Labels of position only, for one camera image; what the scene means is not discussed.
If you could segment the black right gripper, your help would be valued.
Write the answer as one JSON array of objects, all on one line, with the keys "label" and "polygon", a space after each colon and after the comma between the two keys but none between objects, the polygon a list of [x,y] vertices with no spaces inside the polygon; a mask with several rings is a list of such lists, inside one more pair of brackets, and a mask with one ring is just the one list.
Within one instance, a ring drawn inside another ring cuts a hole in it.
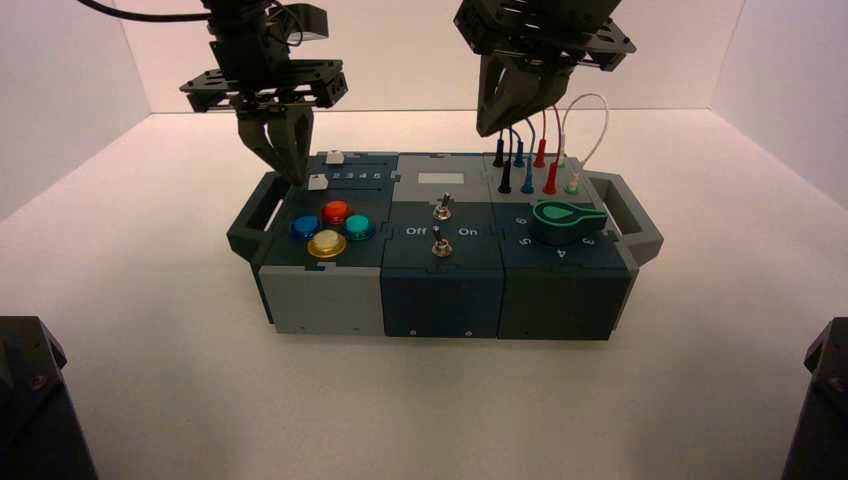
[{"label": "black right gripper", "polygon": [[[613,71],[637,51],[613,21],[617,1],[463,1],[453,22],[480,57],[476,131],[488,137],[555,105],[573,65]],[[562,58],[571,65],[541,73],[513,70]]]}]

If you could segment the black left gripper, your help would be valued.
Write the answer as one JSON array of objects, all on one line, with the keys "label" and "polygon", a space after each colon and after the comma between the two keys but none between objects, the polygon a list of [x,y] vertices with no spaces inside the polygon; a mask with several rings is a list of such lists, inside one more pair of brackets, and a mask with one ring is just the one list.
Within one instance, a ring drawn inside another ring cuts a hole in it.
[{"label": "black left gripper", "polygon": [[338,59],[293,59],[305,41],[329,37],[327,12],[308,3],[205,1],[210,49],[218,67],[179,90],[195,112],[304,103],[282,111],[240,112],[243,144],[292,185],[306,182],[313,109],[330,108],[348,91]]}]

